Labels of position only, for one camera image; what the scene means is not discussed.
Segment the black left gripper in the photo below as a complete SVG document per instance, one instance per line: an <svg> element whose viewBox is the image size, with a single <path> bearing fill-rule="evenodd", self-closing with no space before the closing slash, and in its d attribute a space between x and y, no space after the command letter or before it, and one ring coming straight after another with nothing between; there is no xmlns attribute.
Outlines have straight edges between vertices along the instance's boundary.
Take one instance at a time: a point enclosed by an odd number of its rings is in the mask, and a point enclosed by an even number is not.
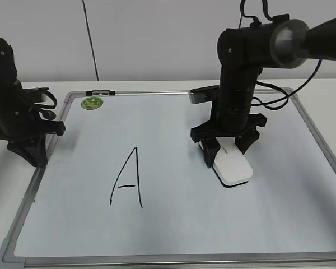
<svg viewBox="0 0 336 269"><path fill-rule="evenodd" d="M48 163L46 135L62 136L65 131L62 121L43 120L26 106L0 106L0 140L11 141L7 149L33 167Z"/></svg>

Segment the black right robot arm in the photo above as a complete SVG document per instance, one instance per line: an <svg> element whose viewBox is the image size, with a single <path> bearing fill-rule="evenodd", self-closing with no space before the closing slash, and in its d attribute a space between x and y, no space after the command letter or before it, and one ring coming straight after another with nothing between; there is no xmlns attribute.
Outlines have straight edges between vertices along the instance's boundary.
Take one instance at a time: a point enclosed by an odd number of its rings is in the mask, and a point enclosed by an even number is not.
<svg viewBox="0 0 336 269"><path fill-rule="evenodd" d="M221 64L218 85L192 90L192 103L211 102L210 118L194 127L190 136L202 145L204 162L212 167L220 149L218 138L232 137L245 153L266 125L262 114L250 108L263 68L293 69L307 59L336 61L336 18L314 28L303 21L276 16L269 24L226 29L217 42Z"/></svg>

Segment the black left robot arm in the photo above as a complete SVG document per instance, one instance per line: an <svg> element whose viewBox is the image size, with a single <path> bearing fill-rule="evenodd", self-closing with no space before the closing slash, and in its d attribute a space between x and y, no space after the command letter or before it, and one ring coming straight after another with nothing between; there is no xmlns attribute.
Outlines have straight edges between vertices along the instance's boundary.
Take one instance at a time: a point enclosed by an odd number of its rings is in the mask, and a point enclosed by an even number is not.
<svg viewBox="0 0 336 269"><path fill-rule="evenodd" d="M34 167L48 162L46 137L62 136L66 130L56 120L57 103L47 87L22 87L12 47L0 37L0 140Z"/></svg>

